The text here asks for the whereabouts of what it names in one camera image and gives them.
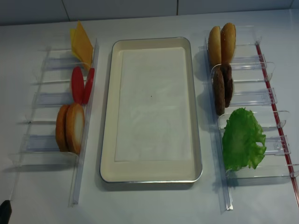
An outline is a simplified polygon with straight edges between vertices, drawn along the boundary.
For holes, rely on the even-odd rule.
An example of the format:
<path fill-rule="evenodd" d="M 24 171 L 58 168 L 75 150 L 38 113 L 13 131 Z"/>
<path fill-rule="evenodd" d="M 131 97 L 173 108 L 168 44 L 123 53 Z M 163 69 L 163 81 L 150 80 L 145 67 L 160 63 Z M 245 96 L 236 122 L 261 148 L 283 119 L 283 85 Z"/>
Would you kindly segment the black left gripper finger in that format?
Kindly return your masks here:
<path fill-rule="evenodd" d="M 0 205 L 0 224 L 8 224 L 12 214 L 10 200 L 5 200 Z"/>

